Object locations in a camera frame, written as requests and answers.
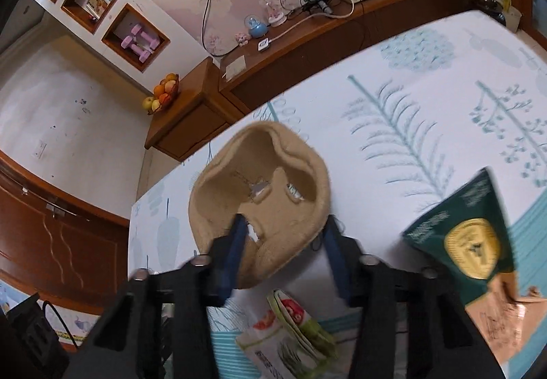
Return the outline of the pink dumbbells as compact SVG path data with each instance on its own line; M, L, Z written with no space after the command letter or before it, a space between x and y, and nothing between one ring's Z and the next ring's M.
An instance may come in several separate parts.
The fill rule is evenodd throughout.
M135 24L130 34L121 41L121 47L136 54L140 63L145 63L159 45L160 39L148 34L141 24Z

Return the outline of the wooden tv cabinet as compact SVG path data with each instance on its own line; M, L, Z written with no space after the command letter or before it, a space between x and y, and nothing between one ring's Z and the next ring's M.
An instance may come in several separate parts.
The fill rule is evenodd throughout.
M266 51L257 41L207 58L180 82L167 111L152 117L145 147L182 162L263 103L358 51L409 29L465 12L471 0L365 0L350 17L288 22Z

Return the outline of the brown pulp paper tray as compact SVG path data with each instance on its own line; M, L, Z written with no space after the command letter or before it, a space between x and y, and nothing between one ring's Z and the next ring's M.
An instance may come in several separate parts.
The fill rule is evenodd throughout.
M252 288L285 267L317 237L330 213L327 167L281 123L255 122L237 132L201 172L188 218L198 249L207 251L242 214L246 238L237 275Z

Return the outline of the blue round figurine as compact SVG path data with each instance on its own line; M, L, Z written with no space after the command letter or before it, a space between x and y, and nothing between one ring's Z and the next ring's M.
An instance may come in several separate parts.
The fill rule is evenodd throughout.
M268 25L255 15L248 15L244 24L251 38L263 38L268 34Z

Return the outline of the framed photo in niche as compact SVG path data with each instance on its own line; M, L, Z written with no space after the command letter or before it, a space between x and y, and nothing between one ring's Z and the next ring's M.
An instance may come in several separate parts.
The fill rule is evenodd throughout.
M95 20L99 20L108 9L111 0L85 0L83 8L86 9Z

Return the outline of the green white snack packet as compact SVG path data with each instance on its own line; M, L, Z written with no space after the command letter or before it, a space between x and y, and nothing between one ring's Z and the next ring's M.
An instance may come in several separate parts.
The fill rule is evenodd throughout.
M237 336L237 346L265 378L317 378L337 359L336 341L292 296L267 297L264 317Z

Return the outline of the wooden door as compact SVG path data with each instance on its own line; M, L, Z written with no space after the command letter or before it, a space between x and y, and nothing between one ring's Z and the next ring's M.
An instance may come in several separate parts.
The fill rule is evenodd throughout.
M99 315L127 278L129 222L1 156L1 278Z

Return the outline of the fruit bowl with oranges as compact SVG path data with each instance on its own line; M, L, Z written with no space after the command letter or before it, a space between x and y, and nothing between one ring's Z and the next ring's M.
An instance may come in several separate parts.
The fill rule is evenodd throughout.
M146 97L142 107L148 115L166 110L178 97L180 79L177 73L168 73L154 88L153 95Z

